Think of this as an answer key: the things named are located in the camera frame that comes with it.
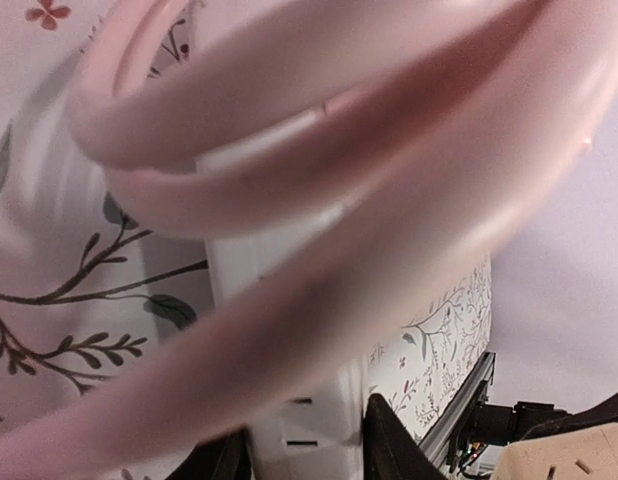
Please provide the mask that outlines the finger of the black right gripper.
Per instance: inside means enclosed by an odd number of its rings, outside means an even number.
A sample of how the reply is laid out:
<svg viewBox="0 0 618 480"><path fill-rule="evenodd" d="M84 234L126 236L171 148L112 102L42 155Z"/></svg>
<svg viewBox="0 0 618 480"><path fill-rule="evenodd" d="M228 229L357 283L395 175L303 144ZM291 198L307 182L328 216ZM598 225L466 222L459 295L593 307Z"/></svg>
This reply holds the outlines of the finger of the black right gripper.
<svg viewBox="0 0 618 480"><path fill-rule="evenodd" d="M588 410L537 425L523 439L550 437L611 423L618 423L618 392Z"/></svg>

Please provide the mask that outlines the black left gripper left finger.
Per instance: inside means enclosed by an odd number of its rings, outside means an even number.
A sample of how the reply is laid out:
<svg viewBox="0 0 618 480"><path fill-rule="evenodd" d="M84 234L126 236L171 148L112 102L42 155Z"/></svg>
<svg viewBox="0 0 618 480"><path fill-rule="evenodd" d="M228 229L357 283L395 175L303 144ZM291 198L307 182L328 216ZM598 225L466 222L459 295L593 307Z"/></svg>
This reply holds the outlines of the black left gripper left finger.
<svg viewBox="0 0 618 480"><path fill-rule="evenodd" d="M167 480L250 480L251 461L243 430L198 444Z"/></svg>

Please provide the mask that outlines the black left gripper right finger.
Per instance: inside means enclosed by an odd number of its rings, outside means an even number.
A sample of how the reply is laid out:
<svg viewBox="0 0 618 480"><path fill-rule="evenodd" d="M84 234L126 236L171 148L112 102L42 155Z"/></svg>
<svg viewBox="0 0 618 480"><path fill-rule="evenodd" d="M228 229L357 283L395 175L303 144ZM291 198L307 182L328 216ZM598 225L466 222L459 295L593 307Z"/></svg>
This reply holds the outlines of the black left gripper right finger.
<svg viewBox="0 0 618 480"><path fill-rule="evenodd" d="M365 480L445 480L378 393L363 420L363 460Z"/></svg>

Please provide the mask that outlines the beige cube adapter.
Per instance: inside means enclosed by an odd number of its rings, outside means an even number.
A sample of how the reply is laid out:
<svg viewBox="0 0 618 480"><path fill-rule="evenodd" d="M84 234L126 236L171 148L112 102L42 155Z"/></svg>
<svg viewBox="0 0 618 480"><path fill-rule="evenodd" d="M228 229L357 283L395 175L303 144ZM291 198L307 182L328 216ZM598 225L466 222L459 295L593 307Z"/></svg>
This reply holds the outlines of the beige cube adapter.
<svg viewBox="0 0 618 480"><path fill-rule="evenodd" d="M503 449L492 478L618 479L618 423L512 443Z"/></svg>

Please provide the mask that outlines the white power strip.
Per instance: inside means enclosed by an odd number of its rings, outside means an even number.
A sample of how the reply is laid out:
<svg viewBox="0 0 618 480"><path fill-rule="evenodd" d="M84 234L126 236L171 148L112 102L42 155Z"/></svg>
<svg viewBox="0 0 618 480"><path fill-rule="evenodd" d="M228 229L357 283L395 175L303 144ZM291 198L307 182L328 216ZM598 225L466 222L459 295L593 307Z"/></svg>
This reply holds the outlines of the white power strip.
<svg viewBox="0 0 618 480"><path fill-rule="evenodd" d="M306 243L312 232L291 228L256 233L207 244L214 301L222 305ZM248 445L258 479L361 479L364 476L362 417L366 402L366 366L356 359L328 376L316 389L308 386L307 369L315 354L302 350L306 333L291 315L285 326L296 341L274 334L265 351L301 387L267 417L253 423Z"/></svg>

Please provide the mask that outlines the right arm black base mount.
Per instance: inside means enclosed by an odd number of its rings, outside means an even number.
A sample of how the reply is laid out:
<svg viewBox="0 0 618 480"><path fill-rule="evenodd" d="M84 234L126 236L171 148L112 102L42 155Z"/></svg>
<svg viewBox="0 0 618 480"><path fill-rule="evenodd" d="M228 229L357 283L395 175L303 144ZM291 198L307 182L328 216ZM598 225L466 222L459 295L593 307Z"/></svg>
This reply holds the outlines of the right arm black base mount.
<svg viewBox="0 0 618 480"><path fill-rule="evenodd" d="M473 444L506 446L533 427L569 416L553 404L518 402L513 407L479 401L463 413L449 440L447 464L468 465Z"/></svg>

